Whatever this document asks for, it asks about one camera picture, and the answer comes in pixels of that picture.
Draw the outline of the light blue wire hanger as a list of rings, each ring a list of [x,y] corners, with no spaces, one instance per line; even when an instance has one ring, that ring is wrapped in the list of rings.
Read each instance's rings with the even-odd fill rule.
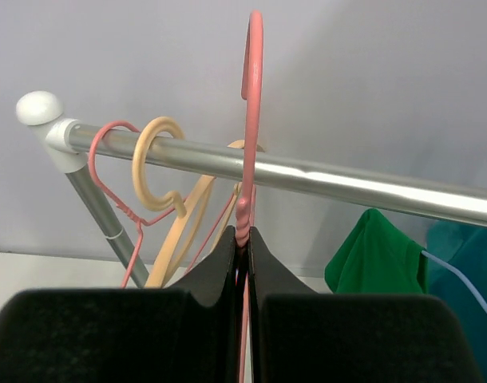
[[[471,295],[474,297],[474,299],[477,301],[478,305],[482,308],[482,310],[487,315],[487,301],[481,295],[480,291],[473,285],[473,283],[460,270],[458,270],[456,267],[450,265],[449,263],[443,261],[442,259],[436,257],[435,255],[430,254],[426,250],[423,250],[421,252],[421,254],[423,256],[425,256],[426,258],[428,258],[428,260],[431,260],[432,262],[436,263],[440,267],[446,269],[450,273],[454,274],[457,278],[459,278],[460,281],[465,285],[465,287],[471,293]]]

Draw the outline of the green t shirt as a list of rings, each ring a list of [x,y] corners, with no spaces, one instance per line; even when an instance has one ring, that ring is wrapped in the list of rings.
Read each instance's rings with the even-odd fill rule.
[[[332,260],[324,280],[336,294],[426,294],[424,248],[379,210],[366,210]]]

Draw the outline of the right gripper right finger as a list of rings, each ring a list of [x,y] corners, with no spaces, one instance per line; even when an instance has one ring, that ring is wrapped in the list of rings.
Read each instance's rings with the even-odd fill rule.
[[[424,294],[321,294],[251,229],[247,244],[256,382],[480,382],[455,314]]]

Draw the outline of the pink wire hanger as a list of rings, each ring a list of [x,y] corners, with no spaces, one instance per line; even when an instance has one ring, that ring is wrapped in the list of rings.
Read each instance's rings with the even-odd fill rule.
[[[247,348],[247,324],[249,311],[247,281],[247,242],[254,222],[255,206],[255,158],[258,150],[259,119],[263,76],[263,16],[258,10],[251,12],[247,26],[247,40],[243,64],[241,97],[247,102],[243,173],[240,198],[236,204],[236,244],[240,264],[238,282],[243,284],[243,307],[240,331],[239,382],[244,381]]]
[[[129,265],[126,267],[125,276],[121,283],[127,286],[131,271],[137,264],[141,245],[144,239],[144,227],[151,227],[171,213],[176,213],[176,218],[155,258],[152,270],[145,282],[146,287],[163,287],[176,273],[200,229],[212,189],[216,178],[214,176],[202,175],[196,182],[194,188],[186,196],[182,197],[177,190],[172,190],[163,196],[156,196],[151,193],[145,173],[145,158],[152,142],[163,132],[168,133],[171,138],[184,139],[184,133],[180,126],[170,117],[160,116],[151,120],[139,132],[136,148],[132,155],[132,181],[134,191],[141,204],[150,211],[159,211],[161,215],[155,219],[146,220],[137,215],[126,203],[123,202],[113,191],[109,189],[100,179],[96,169],[97,147],[104,136],[115,128],[126,128],[130,132],[139,130],[127,121],[117,120],[106,124],[99,130],[88,152],[88,169],[91,179],[100,190],[108,196],[131,221],[136,224],[137,244],[131,254]]]

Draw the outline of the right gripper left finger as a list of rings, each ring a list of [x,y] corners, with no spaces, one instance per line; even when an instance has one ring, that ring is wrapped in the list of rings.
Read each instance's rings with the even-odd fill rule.
[[[167,288],[24,290],[0,312],[0,382],[233,382],[236,241]]]

